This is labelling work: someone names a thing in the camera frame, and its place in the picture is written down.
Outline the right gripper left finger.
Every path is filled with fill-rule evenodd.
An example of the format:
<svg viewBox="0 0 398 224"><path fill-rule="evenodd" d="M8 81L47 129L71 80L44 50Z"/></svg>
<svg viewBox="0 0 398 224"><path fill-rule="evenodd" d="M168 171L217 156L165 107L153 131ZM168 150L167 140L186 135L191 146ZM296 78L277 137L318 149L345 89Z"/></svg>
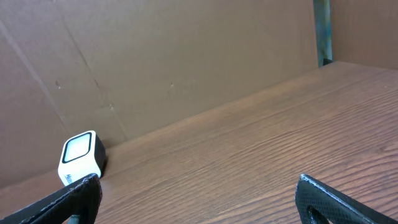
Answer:
<svg viewBox="0 0 398 224"><path fill-rule="evenodd" d="M92 173L1 219L1 223L94 223L101 199L100 178Z"/></svg>

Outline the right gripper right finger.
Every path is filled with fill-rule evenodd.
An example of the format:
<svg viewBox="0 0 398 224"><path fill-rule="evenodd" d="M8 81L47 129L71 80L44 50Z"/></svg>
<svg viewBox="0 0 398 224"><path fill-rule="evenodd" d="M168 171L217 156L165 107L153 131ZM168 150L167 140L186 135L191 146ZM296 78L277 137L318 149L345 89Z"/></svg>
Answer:
<svg viewBox="0 0 398 224"><path fill-rule="evenodd" d="M307 174L299 177L295 204L302 223L397 223Z"/></svg>

